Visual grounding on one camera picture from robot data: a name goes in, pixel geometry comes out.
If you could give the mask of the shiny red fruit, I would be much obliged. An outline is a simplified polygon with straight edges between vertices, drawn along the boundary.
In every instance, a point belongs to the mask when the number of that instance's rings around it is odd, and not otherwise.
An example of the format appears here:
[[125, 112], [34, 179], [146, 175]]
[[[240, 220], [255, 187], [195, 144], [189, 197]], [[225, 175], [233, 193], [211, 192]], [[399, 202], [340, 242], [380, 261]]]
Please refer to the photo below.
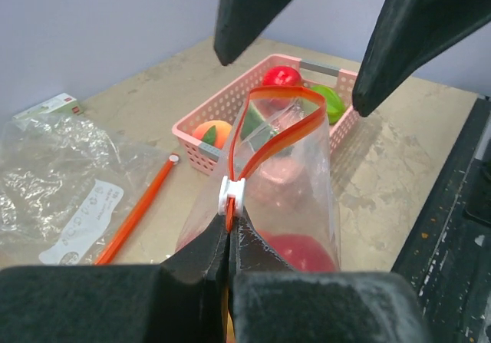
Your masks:
[[311, 236], [285, 233], [260, 236], [292, 267], [301, 272], [335, 272], [336, 263], [325, 248]]

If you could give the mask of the watermelon slice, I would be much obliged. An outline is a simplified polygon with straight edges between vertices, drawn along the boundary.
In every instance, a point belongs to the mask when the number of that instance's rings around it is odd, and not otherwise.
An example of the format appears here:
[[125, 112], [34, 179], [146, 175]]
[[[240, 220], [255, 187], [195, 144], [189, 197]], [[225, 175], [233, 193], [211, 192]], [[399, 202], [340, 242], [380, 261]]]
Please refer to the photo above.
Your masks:
[[236, 145], [241, 154], [251, 157], [265, 143], [286, 130], [295, 122], [296, 106], [288, 101], [275, 99], [253, 101], [245, 114], [245, 120]]

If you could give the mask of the clear zip bag orange zipper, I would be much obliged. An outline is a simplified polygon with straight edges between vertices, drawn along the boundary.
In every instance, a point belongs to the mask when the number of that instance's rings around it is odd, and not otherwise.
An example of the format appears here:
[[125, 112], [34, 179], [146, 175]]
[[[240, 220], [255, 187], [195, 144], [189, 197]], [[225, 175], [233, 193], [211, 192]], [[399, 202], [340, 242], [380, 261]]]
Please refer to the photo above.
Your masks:
[[[236, 145], [249, 105], [261, 99], [293, 103], [295, 122], [247, 157]], [[258, 234], [313, 237], [339, 270], [340, 221], [331, 186], [329, 129], [325, 99], [311, 88], [252, 89], [181, 230], [176, 248], [193, 241], [216, 216], [224, 217], [228, 233], [235, 220], [246, 216]]]

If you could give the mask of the peach with green leaf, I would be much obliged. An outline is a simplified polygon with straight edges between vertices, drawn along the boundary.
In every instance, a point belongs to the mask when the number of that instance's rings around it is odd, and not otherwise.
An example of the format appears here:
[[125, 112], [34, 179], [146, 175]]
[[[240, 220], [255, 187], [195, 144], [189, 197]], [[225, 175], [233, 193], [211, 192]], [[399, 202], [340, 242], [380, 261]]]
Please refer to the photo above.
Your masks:
[[232, 125], [224, 120], [210, 120], [200, 124], [192, 136], [203, 143], [222, 149], [232, 130]]

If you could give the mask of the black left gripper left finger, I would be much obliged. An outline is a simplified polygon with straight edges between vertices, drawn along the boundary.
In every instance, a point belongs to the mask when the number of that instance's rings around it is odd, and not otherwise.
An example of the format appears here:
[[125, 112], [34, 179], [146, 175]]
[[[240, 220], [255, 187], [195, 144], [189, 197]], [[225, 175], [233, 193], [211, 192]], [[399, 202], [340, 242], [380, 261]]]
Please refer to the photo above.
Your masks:
[[160, 264], [19, 266], [1, 272], [3, 342], [224, 342], [223, 216]]

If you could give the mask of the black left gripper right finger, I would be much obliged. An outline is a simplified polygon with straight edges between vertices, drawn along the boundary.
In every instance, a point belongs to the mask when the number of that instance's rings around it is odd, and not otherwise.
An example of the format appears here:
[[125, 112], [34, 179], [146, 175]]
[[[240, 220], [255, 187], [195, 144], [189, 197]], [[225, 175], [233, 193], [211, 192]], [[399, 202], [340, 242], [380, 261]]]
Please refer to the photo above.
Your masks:
[[392, 272], [297, 272], [235, 220], [229, 313], [237, 342], [430, 342], [411, 285]]

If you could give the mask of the large red apple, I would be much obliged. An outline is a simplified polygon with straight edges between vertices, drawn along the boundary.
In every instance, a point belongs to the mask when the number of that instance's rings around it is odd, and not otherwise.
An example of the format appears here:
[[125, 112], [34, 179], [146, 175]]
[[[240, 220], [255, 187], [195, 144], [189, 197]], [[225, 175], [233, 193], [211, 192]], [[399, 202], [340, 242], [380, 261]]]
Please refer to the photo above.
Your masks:
[[293, 67], [279, 65], [268, 69], [262, 78], [262, 86], [299, 86], [302, 76]]

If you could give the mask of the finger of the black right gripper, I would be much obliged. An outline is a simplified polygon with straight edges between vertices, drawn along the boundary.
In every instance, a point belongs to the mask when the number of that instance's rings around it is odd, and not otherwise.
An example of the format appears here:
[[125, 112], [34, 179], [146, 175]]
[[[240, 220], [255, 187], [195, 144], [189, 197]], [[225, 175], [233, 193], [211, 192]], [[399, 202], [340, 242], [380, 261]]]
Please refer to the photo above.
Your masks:
[[369, 116], [419, 67], [490, 22], [490, 0], [385, 0], [352, 91]]
[[223, 66], [233, 63], [292, 0], [219, 0], [214, 51]]

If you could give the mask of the green starfruit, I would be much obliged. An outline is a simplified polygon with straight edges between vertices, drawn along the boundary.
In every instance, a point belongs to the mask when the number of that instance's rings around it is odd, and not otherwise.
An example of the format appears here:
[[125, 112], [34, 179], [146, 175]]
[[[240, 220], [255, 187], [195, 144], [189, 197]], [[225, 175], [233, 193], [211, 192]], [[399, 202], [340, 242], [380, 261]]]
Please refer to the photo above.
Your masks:
[[330, 125], [336, 124], [344, 115], [346, 107], [339, 95], [330, 87], [315, 85], [311, 89], [324, 97], [326, 102], [326, 114]]

